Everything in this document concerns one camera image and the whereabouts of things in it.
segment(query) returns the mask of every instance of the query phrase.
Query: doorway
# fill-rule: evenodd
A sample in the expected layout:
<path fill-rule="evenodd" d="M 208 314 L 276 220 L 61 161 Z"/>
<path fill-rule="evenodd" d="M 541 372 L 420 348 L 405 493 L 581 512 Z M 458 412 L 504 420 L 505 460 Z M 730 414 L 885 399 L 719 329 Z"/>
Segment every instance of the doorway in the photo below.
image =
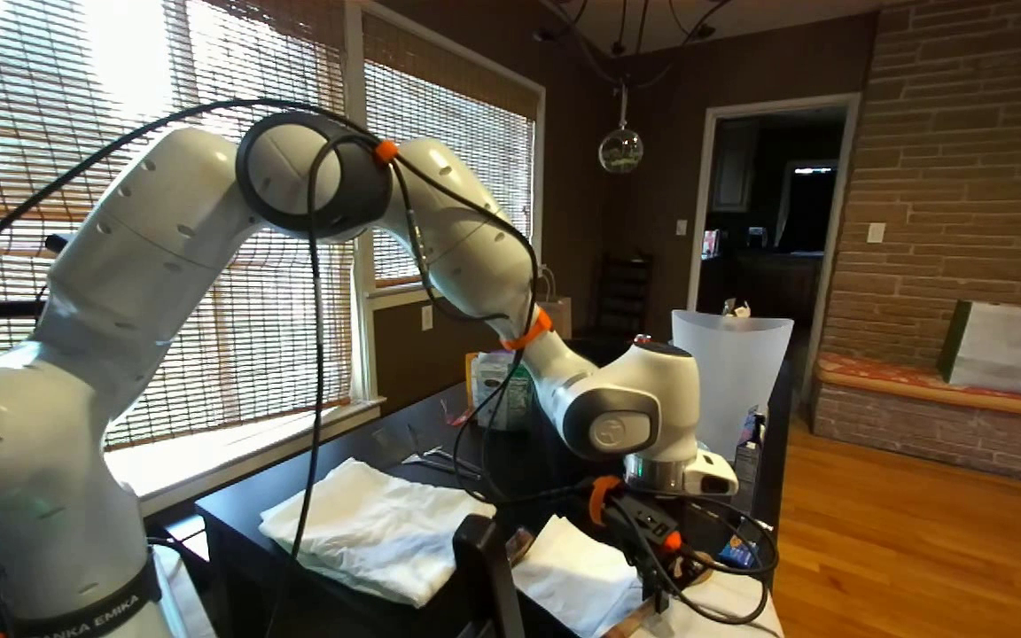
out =
<path fill-rule="evenodd" d="M 706 113 L 689 308 L 742 298 L 756 314 L 791 314 L 794 408 L 819 358 L 859 103 L 843 93 Z"/>

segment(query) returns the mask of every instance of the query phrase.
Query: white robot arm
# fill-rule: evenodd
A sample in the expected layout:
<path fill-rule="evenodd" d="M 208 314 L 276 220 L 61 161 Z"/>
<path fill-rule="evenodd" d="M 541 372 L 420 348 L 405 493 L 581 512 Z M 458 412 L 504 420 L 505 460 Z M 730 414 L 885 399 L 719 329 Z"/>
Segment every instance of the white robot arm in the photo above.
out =
<path fill-rule="evenodd" d="M 242 146 L 176 128 L 136 159 L 48 268 L 36 333 L 0 358 L 0 596 L 20 635 L 166 635 L 136 495 L 101 463 L 101 428 L 144 388 L 173 333 L 264 223 L 342 237 L 383 223 L 410 242 L 436 295 L 523 349 L 539 405 L 583 457 L 622 452 L 627 485 L 730 493 L 697 450 L 697 372 L 634 343 L 594 368 L 530 306 L 534 262 L 477 178 L 444 146 L 399 147 L 325 115 L 283 113 Z"/>

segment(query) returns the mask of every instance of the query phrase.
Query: wall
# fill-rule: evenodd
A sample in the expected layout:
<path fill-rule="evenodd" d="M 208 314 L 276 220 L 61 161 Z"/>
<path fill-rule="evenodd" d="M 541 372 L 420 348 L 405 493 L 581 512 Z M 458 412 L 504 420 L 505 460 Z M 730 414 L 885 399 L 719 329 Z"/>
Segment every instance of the wall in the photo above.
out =
<path fill-rule="evenodd" d="M 605 178 L 594 165 L 594 141 L 618 115 L 605 111 L 608 88 L 583 67 L 570 39 L 530 39 L 534 28 L 554 28 L 541 2 L 386 0 L 386 5 L 547 88 L 541 257 L 555 272 L 555 285 L 573 298 L 573 322 L 581 327 L 605 244 Z M 471 348 L 495 348 L 495 336 L 452 317 L 436 317 L 436 329 L 420 333 L 414 306 L 375 311 L 375 363 L 380 388 L 390 397 L 386 408 L 458 381 Z"/>
<path fill-rule="evenodd" d="M 608 252 L 656 254 L 653 333 L 667 336 L 671 308 L 689 306 L 700 128 L 710 106 L 770 103 L 828 93 L 862 93 L 875 17 L 843 17 L 806 28 L 711 39 L 706 47 L 656 54 L 627 62 L 634 76 L 631 128 L 644 139 L 644 165 L 608 180 Z"/>
<path fill-rule="evenodd" d="M 881 10 L 822 349 L 932 368 L 957 298 L 1021 306 L 1021 0 Z"/>

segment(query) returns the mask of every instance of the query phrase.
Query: black table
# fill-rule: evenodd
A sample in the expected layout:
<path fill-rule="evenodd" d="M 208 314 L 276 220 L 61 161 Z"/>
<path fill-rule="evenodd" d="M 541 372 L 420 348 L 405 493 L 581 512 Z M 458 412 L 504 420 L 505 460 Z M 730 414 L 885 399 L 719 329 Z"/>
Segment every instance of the black table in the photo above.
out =
<path fill-rule="evenodd" d="M 420 450 L 446 450 L 459 452 L 468 463 L 481 463 L 489 483 L 501 485 L 501 493 L 539 493 L 555 485 L 573 485 L 587 474 L 619 474 L 619 460 L 587 463 L 579 460 L 549 428 L 549 420 L 530 412 L 521 414 L 521 432 L 487 432 L 468 428 L 468 434 L 458 434 L 452 414 L 463 412 L 463 388 L 450 385 L 425 399 L 414 399 L 392 414 L 383 414 L 347 434 L 325 440 L 319 447 L 315 478 L 335 469 L 347 457 L 359 457 L 373 469 L 383 469 L 390 474 L 405 474 L 414 483 L 432 485 L 459 485 L 458 474 L 430 463 L 405 463 L 410 452 Z M 208 558 L 228 587 L 228 635 L 251 638 L 264 635 L 268 607 L 276 590 L 283 596 L 280 614 L 280 638 L 283 635 L 458 635 L 463 628 L 459 596 L 452 582 L 425 607 L 407 610 L 392 607 L 373 596 L 359 596 L 335 582 L 325 582 L 319 573 L 293 569 L 286 562 L 286 554 L 276 549 L 260 531 L 260 512 L 283 503 L 289 493 L 305 485 L 307 452 L 296 452 L 289 460 L 280 460 L 260 474 L 249 474 L 232 485 L 223 485 L 196 503 L 196 509 L 205 516 L 208 535 Z M 547 522 L 541 509 L 513 509 L 501 508 L 501 531 L 511 528 L 539 528 Z M 528 616 L 528 635 L 568 635 L 530 607 L 523 596 L 521 610 Z"/>

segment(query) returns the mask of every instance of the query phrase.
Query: white towel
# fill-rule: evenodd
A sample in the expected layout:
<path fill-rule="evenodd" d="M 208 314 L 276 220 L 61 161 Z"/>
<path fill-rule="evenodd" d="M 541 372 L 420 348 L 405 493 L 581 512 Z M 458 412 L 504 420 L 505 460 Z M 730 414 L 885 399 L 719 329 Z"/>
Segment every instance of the white towel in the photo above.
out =
<path fill-rule="evenodd" d="M 296 509 L 302 493 L 263 509 L 263 535 L 289 549 Z M 296 562 L 419 610 L 452 573 L 458 523 L 494 509 L 459 490 L 405 483 L 352 457 L 312 485 Z"/>
<path fill-rule="evenodd" d="M 640 576 L 619 549 L 549 516 L 511 569 L 513 587 L 581 638 L 600 638 L 640 607 Z"/>

